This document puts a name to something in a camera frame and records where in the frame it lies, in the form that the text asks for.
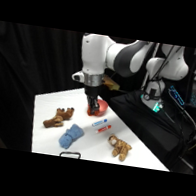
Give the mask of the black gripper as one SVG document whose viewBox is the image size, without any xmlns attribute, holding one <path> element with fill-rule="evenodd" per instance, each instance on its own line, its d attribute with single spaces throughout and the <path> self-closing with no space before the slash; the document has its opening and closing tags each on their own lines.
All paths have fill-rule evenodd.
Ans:
<svg viewBox="0 0 196 196">
<path fill-rule="evenodd" d="M 88 102 L 88 111 L 91 112 L 91 108 L 92 108 L 92 114 L 93 115 L 98 115 L 99 113 L 99 109 L 100 109 L 100 105 L 99 105 L 99 100 L 96 99 L 98 97 L 98 95 L 100 95 L 100 86 L 84 86 L 85 89 L 85 94 L 87 95 L 87 102 Z"/>
</svg>

